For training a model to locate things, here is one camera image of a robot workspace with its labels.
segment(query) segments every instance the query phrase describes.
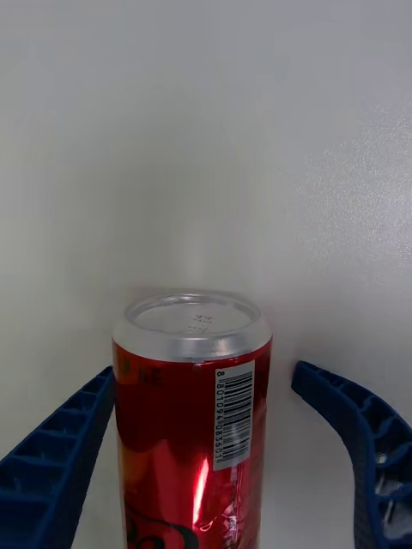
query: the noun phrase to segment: barcode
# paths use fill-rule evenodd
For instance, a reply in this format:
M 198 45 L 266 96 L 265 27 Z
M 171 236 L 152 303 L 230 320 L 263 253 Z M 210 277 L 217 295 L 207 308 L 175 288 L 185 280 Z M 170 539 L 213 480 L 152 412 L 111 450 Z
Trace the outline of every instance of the barcode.
M 216 370 L 213 470 L 241 463 L 251 453 L 255 363 Z

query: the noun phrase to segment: white surface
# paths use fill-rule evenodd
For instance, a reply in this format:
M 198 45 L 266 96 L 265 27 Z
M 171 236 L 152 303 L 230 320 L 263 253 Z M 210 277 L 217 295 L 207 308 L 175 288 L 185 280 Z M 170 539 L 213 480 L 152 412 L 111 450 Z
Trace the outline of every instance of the white surface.
M 297 358 L 412 418 L 412 4 L 3 0 L 1 452 L 110 360 L 159 287 L 275 329 L 262 548 L 352 546 L 338 437 Z M 120 547 L 114 436 L 75 547 Z

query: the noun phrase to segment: can lid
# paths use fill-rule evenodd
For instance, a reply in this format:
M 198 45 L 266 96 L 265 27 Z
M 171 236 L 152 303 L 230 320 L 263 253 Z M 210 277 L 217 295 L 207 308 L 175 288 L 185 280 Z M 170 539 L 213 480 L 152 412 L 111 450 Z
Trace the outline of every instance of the can lid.
M 252 353 L 270 329 L 252 303 L 220 293 L 173 293 L 136 301 L 116 325 L 113 339 L 138 356 L 205 362 Z

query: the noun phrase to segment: aluminum can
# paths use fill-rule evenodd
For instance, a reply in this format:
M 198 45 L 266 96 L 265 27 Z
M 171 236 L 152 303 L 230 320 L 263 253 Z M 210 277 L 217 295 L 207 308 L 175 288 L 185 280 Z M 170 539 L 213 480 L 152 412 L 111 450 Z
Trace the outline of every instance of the aluminum can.
M 271 333 L 222 293 L 131 305 L 113 331 L 127 549 L 258 549 Z

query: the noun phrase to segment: blue gripper arm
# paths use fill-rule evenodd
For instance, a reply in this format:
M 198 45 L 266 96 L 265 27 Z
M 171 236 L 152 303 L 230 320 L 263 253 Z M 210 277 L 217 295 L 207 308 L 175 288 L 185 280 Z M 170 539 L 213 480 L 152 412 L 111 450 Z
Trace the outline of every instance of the blue gripper arm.
M 0 549 L 70 549 L 112 408 L 109 367 L 0 461 Z
M 307 362 L 297 364 L 292 388 L 330 423 L 349 452 L 356 549 L 411 549 L 411 429 L 367 389 Z

